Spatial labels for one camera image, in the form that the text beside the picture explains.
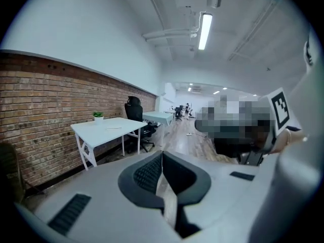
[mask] chair backrest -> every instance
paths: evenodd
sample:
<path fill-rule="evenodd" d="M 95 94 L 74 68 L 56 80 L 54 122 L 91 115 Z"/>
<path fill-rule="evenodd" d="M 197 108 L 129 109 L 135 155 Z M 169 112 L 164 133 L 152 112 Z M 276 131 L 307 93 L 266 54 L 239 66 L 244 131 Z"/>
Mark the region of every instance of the chair backrest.
<path fill-rule="evenodd" d="M 138 122 L 143 121 L 143 108 L 140 105 L 125 104 L 125 111 L 127 119 L 136 120 Z"/>
<path fill-rule="evenodd" d="M 25 184 L 19 169 L 16 150 L 9 143 L 0 143 L 0 169 L 12 188 L 14 201 L 20 203 L 25 196 Z"/>
<path fill-rule="evenodd" d="M 181 115 L 181 108 L 176 107 L 175 111 L 176 111 L 176 117 L 179 117 Z"/>

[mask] teal table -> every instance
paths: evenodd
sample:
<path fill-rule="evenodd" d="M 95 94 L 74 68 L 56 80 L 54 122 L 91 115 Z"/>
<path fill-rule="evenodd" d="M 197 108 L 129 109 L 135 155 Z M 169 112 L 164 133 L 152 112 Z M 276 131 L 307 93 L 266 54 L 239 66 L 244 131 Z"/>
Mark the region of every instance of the teal table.
<path fill-rule="evenodd" d="M 165 133 L 166 126 L 170 126 L 173 115 L 165 112 L 158 111 L 149 111 L 143 113 L 143 119 L 150 120 L 151 122 L 161 123 L 162 126 L 162 135 L 160 146 L 163 145 L 163 138 Z"/>

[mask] cable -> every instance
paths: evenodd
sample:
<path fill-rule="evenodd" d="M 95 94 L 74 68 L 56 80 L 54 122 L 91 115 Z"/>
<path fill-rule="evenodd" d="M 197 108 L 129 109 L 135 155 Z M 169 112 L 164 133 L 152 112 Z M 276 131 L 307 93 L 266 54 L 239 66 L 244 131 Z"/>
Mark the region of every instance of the cable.
<path fill-rule="evenodd" d="M 207 138 L 207 135 L 203 136 L 203 135 L 200 135 L 200 134 L 197 134 L 197 133 L 190 133 L 190 132 L 189 132 L 189 134 L 195 134 L 195 135 L 201 136 L 203 138 Z"/>

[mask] ceiling light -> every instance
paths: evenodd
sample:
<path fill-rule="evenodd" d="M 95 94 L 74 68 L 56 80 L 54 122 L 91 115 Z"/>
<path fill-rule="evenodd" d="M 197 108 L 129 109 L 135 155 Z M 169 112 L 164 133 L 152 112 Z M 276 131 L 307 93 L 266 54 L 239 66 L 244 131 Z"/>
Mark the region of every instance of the ceiling light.
<path fill-rule="evenodd" d="M 199 41 L 199 50 L 204 50 L 209 34 L 209 30 L 211 28 L 213 16 L 211 14 L 203 14 L 202 15 L 202 27 L 200 33 L 200 41 Z"/>

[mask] brick wall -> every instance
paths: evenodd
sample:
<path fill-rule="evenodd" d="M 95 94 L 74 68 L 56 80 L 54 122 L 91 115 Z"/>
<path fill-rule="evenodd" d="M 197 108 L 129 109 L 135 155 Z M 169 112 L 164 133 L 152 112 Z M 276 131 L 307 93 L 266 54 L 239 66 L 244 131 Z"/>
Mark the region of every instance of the brick wall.
<path fill-rule="evenodd" d="M 125 117 L 128 95 L 153 111 L 155 96 L 112 78 L 48 59 L 0 54 L 0 141 L 15 145 L 24 178 L 41 184 L 82 165 L 70 125 Z M 97 147 L 101 154 L 120 139 Z"/>

